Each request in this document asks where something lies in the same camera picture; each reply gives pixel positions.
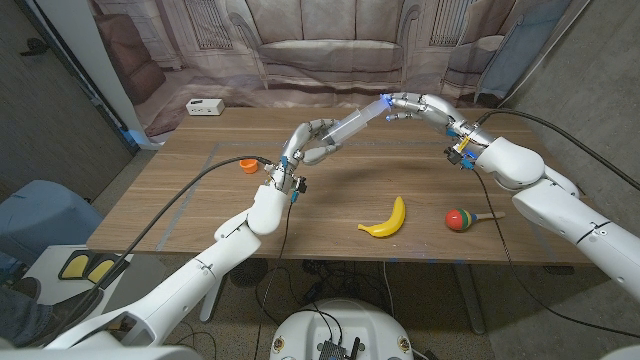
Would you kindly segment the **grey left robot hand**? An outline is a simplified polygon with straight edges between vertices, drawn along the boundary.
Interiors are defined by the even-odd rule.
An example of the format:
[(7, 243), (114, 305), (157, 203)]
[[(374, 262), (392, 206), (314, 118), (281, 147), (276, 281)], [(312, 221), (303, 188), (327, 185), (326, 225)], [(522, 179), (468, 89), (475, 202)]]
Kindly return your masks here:
[(285, 143), (280, 162), (268, 171), (270, 187), (287, 194), (293, 185), (293, 173), (300, 163), (315, 165), (337, 152), (342, 145), (323, 140), (336, 119), (315, 119), (300, 124)]

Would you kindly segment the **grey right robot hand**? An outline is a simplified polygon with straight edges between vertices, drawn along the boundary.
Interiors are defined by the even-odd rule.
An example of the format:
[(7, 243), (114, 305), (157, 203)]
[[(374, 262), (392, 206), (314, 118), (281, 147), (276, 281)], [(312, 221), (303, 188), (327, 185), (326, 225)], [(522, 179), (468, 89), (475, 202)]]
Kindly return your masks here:
[(391, 108), (399, 109), (398, 113), (386, 117), (388, 121), (422, 120), (438, 133), (451, 137), (453, 144), (444, 153), (452, 164), (469, 162), (472, 167), (495, 141), (494, 136), (470, 123), (453, 105), (438, 96), (403, 92), (383, 94), (381, 98)]

